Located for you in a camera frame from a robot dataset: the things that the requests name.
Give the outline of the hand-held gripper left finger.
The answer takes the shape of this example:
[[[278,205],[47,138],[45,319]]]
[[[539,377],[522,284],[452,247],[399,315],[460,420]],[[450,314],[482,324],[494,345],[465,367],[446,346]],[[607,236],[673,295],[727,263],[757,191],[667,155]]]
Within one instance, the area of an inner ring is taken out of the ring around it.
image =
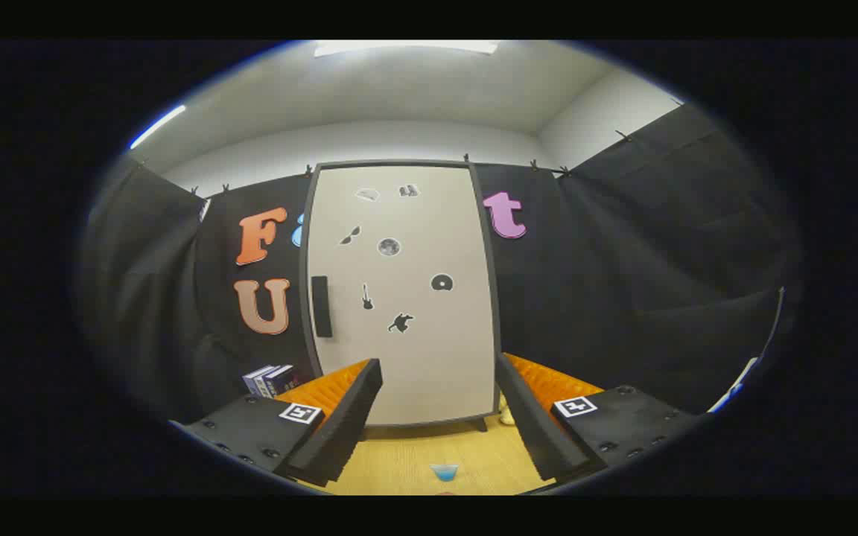
[[[276,398],[243,395],[191,423],[169,424],[255,477],[325,486],[352,457],[382,384],[379,360],[361,360]]]

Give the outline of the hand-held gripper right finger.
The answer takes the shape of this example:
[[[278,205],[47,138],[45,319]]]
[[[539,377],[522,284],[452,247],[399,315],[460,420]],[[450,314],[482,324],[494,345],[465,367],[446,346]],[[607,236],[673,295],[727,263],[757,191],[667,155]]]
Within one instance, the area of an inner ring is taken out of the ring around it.
[[[702,423],[640,388],[600,388],[508,353],[496,380],[539,476],[559,484],[644,460]]]

